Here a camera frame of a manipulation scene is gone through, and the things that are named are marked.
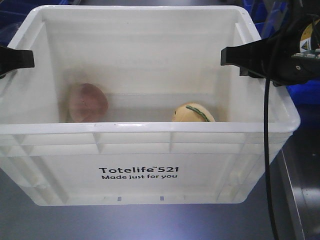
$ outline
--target warning label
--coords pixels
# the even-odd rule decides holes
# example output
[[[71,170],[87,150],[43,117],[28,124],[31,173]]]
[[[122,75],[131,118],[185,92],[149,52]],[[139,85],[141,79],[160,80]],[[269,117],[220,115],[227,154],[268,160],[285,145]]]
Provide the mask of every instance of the warning label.
[[[311,50],[311,35],[313,32],[312,23],[310,23],[303,31],[301,38],[300,38],[300,53],[306,52]]]

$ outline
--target plastic storage bin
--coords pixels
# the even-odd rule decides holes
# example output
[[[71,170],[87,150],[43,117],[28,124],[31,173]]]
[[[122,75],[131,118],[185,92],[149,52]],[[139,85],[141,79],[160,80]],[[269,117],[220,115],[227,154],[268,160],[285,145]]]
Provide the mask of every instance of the plastic storage bin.
[[[220,66],[258,40],[236,6],[40,7],[9,47],[35,68],[0,82],[1,168],[38,205],[240,203],[264,173],[264,80]],[[74,83],[104,90],[102,122],[72,123]],[[217,122],[171,122],[195,101]],[[300,123],[270,92],[270,159]]]
[[[288,92],[297,105],[320,105],[320,79],[315,78],[305,84],[287,86]]]
[[[242,0],[243,8],[249,13],[253,6],[254,0]],[[259,1],[256,12],[251,16],[254,23],[264,22],[268,16],[267,9],[263,1]]]

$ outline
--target black cable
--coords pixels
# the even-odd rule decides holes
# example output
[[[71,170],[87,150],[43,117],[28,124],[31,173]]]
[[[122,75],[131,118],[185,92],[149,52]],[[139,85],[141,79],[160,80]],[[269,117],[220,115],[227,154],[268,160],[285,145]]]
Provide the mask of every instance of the black cable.
[[[292,9],[292,2],[289,3],[289,7]],[[264,166],[265,166],[265,187],[266,187],[266,198],[268,203],[268,212],[272,228],[273,237],[275,240],[279,240],[279,234],[277,231],[276,219],[273,208],[272,200],[272,188],[271,188],[271,174],[270,174],[270,157],[269,157],[269,90],[270,90],[270,81],[271,74],[274,69],[275,60],[277,53],[280,48],[281,40],[286,34],[288,27],[290,26],[293,20],[292,14],[290,15],[290,20],[286,26],[279,32],[275,45],[272,49],[270,61],[267,68],[266,79],[265,79],[265,89],[264,89],[264,103],[263,103],[263,142],[264,142]]]
[[[318,32],[318,29],[316,28],[316,23],[315,23],[315,18],[313,17],[312,18],[312,31],[314,32],[314,37],[315,37],[315,41],[316,41],[316,44],[318,45],[318,48],[320,48],[320,42],[319,42],[319,32]]]

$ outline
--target round object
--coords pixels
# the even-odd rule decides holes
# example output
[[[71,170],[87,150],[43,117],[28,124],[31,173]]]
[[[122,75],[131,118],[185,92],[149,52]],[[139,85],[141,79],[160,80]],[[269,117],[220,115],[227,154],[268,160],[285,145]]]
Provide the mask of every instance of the round object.
[[[99,122],[108,110],[106,95],[97,86],[84,83],[71,88],[69,114],[76,123]]]
[[[175,109],[173,122],[215,122],[214,117],[202,105],[187,102]]]

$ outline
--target blue bin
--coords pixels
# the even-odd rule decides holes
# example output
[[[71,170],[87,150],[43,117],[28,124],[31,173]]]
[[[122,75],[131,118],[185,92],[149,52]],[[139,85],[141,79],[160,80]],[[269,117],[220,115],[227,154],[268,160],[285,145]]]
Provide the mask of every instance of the blue bin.
[[[0,11],[23,14],[25,16],[28,13],[41,5],[67,5],[68,0],[4,0],[0,3]]]
[[[294,104],[320,105],[320,78],[308,81],[305,84],[286,87]]]
[[[247,10],[249,13],[251,11],[253,1],[254,0],[242,0],[243,8]],[[256,13],[254,15],[251,15],[251,18],[254,23],[260,23],[260,22],[264,22],[267,16],[268,16],[268,12],[266,7],[263,2],[260,2],[258,4]]]
[[[7,46],[28,13],[41,5],[67,5],[68,0],[4,0],[0,3],[0,45]]]

